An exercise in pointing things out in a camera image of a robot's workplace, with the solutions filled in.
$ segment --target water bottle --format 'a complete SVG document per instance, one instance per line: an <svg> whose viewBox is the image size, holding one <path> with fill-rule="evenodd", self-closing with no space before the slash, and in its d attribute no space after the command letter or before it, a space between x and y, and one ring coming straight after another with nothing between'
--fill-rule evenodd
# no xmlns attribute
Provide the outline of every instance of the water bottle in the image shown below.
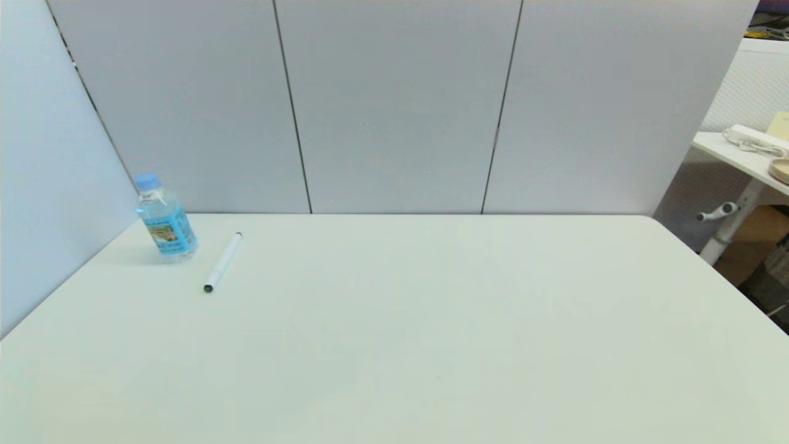
<svg viewBox="0 0 789 444"><path fill-rule="evenodd" d="M191 258L197 251L197 238L178 196L162 188L159 177L153 173L138 175L134 183L140 191L137 214L151 233L159 253L166 262Z"/></svg>

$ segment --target pen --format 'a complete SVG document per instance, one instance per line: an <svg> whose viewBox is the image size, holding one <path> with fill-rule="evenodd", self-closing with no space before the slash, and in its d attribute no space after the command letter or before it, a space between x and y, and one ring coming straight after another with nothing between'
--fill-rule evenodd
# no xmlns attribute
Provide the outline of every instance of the pen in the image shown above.
<svg viewBox="0 0 789 444"><path fill-rule="evenodd" d="M236 233L230 238L225 250L222 252L222 256L219 256L219 260L216 262L216 265L214 265L211 275L208 276L208 280L203 286L204 292L210 293L214 291L214 287L216 287L222 280L222 277L225 276L227 267L229 267L230 262L233 261L233 257L236 255L236 251L240 244L241 233Z"/></svg>

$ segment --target white wall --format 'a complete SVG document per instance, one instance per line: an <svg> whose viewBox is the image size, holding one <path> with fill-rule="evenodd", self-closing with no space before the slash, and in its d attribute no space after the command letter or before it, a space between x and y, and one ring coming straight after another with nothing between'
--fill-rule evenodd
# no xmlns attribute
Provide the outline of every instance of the white wall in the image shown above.
<svg viewBox="0 0 789 444"><path fill-rule="evenodd" d="M315 213L480 213L519 0L278 0Z"/></svg>
<svg viewBox="0 0 789 444"><path fill-rule="evenodd" d="M44 0L4 0L2 330L131 224L134 189Z"/></svg>
<svg viewBox="0 0 789 444"><path fill-rule="evenodd" d="M187 211L309 211L271 0L50 3L133 175Z"/></svg>
<svg viewBox="0 0 789 444"><path fill-rule="evenodd" d="M486 213L651 215L756 0L525 0Z"/></svg>

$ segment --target yellow object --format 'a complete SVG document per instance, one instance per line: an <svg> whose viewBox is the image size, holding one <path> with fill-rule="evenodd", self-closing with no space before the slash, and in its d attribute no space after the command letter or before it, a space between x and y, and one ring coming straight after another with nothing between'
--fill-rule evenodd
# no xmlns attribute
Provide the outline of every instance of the yellow object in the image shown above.
<svg viewBox="0 0 789 444"><path fill-rule="evenodd" d="M772 118L767 134L789 141L789 112L779 112Z"/></svg>

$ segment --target table surface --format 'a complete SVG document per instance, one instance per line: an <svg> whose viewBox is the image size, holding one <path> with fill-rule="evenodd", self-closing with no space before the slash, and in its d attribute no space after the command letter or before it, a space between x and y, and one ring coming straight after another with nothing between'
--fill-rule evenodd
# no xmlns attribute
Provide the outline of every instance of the table surface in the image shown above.
<svg viewBox="0 0 789 444"><path fill-rule="evenodd" d="M724 139L720 133L696 133L693 146L789 196L789 185L775 180L768 171L771 157L742 151Z"/></svg>
<svg viewBox="0 0 789 444"><path fill-rule="evenodd" d="M789 442L787 337L646 217L191 219L6 337L0 442Z"/></svg>

